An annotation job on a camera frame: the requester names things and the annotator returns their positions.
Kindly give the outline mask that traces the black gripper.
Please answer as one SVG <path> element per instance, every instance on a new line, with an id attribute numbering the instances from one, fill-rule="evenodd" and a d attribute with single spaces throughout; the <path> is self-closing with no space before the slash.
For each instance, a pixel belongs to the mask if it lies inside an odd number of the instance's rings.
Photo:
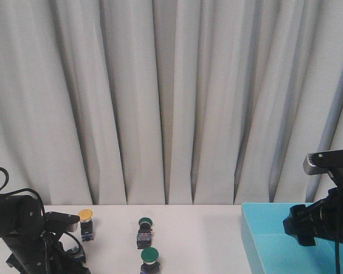
<path id="1" fill-rule="evenodd" d="M 62 243 L 51 233 L 37 239 L 11 234 L 5 237 L 5 244 L 11 250 L 6 263 L 19 273 L 90 273 L 75 259 L 74 252 L 63 250 Z"/>
<path id="2" fill-rule="evenodd" d="M 326 199 L 311 205 L 297 204 L 283 220 L 284 232 L 301 246 L 314 246 L 315 239 L 335 240 L 336 206 Z"/>

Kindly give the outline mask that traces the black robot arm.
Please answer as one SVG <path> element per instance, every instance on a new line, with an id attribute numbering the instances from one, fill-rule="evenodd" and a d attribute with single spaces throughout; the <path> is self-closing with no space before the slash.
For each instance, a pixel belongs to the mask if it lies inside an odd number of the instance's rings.
<path id="1" fill-rule="evenodd" d="M 316 238 L 343 243 L 343 193 L 332 188 L 326 198 L 313 204 L 290 207 L 283 226 L 304 247 L 316 245 Z"/>
<path id="2" fill-rule="evenodd" d="M 0 194 L 0 239 L 11 250 L 8 266 L 20 273 L 89 273 L 82 246 L 66 251 L 60 241 L 79 221 L 77 215 L 43 212 L 32 196 Z"/>

